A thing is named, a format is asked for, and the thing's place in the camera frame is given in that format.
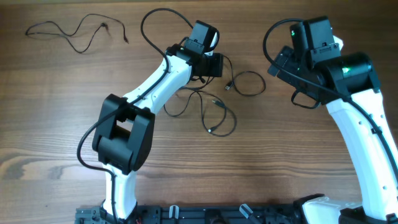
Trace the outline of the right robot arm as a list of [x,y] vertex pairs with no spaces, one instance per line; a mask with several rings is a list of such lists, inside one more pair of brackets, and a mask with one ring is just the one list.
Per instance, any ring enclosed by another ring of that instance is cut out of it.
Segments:
[[316,194],[297,202],[304,223],[396,223],[397,147],[380,81],[362,52],[342,55],[343,42],[326,16],[288,19],[292,46],[271,58],[269,74],[325,106],[343,136],[362,200]]

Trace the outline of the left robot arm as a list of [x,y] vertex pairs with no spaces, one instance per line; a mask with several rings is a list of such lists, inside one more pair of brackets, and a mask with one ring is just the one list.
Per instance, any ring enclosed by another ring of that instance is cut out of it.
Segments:
[[196,21],[184,44],[162,52],[162,63],[135,90],[103,101],[92,148],[106,173],[101,217],[129,223],[135,216],[136,172],[152,147],[155,116],[172,95],[195,77],[219,77],[223,57],[214,53],[220,39],[215,27]]

